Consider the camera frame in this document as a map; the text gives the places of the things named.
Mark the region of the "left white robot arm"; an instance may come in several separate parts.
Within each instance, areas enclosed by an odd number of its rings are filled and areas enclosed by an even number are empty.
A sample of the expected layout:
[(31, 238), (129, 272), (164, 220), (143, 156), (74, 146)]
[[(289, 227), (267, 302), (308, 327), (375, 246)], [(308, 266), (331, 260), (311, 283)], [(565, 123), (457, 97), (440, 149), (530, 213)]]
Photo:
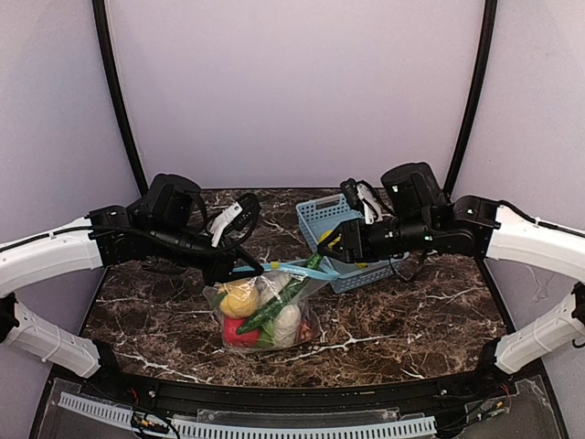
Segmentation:
[(200, 186), (178, 175), (157, 175), (127, 207), (110, 206), (54, 230), (1, 248), (1, 342), (51, 362), (85, 380), (117, 373), (112, 348), (78, 337), (37, 316), (16, 291), (67, 273), (149, 258), (195, 268), (205, 284), (262, 274), (241, 245), (258, 223), (261, 205), (246, 193), (208, 215)]

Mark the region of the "dark red apple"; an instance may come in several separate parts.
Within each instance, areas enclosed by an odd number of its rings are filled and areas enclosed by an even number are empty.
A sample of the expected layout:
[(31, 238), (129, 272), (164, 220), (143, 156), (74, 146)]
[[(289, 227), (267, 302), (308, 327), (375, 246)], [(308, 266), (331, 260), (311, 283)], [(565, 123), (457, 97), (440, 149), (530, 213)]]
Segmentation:
[(297, 342), (304, 343), (314, 338), (314, 331), (312, 325), (308, 321), (302, 321), (299, 325)]

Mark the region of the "white cauliflower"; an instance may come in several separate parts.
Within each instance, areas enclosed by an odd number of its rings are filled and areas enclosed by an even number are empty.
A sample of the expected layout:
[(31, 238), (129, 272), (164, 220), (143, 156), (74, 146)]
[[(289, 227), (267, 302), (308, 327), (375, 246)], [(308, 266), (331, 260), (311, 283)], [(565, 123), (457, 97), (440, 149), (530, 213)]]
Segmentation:
[(270, 271), (265, 273), (256, 283), (259, 292), (259, 306), (269, 302), (275, 295), (291, 280), (289, 273), (280, 271)]

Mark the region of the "orange fruit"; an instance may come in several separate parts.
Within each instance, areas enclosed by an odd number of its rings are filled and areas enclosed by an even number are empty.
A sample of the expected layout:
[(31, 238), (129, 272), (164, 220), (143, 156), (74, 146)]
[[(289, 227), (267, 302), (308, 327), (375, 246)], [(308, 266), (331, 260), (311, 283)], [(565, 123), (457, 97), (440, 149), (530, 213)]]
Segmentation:
[(219, 292), (224, 294), (219, 309), (229, 318), (252, 316), (259, 306), (259, 292), (252, 280), (239, 280), (222, 284)]

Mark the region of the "clear zip top bag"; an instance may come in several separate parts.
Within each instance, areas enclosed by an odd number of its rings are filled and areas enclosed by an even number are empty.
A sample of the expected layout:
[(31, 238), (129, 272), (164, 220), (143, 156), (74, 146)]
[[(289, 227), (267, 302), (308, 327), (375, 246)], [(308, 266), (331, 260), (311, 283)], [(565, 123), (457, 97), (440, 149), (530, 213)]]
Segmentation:
[(237, 270), (237, 274), (243, 277), (203, 291), (220, 325), (225, 350), (285, 350), (321, 336), (322, 326), (310, 297), (338, 277), (322, 256), (266, 264), (259, 275), (252, 275), (248, 268)]

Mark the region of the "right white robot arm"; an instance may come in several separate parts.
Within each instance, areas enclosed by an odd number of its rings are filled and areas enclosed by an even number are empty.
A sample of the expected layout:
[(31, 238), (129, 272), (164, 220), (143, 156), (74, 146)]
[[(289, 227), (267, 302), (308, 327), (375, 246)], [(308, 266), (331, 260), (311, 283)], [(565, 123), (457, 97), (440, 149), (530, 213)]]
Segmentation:
[(424, 162), (386, 172), (381, 183), (391, 210), (381, 215), (353, 179), (341, 188), (361, 219), (340, 223), (318, 244), (319, 254), (344, 263), (371, 263), (415, 251), (521, 262), (574, 280), (555, 307), (484, 347), (479, 369), (512, 375), (584, 335), (584, 233), (533, 218), (507, 201), (477, 196), (448, 200)]

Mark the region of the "green cucumber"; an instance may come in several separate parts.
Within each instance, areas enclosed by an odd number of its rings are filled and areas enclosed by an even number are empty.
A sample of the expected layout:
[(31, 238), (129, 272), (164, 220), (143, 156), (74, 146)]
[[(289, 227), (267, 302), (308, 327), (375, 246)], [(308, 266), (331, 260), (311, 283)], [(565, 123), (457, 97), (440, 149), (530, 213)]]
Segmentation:
[(291, 274), (290, 282), (286, 284), (279, 294), (260, 306), (251, 317), (248, 317), (238, 328), (237, 333), (248, 333), (275, 318), (286, 305), (301, 293), (310, 279), (317, 278), (317, 274), (321, 273), (320, 265), (323, 258), (322, 255), (314, 253), (310, 258), (304, 260), (302, 264), (286, 263), (281, 265), (277, 271)]

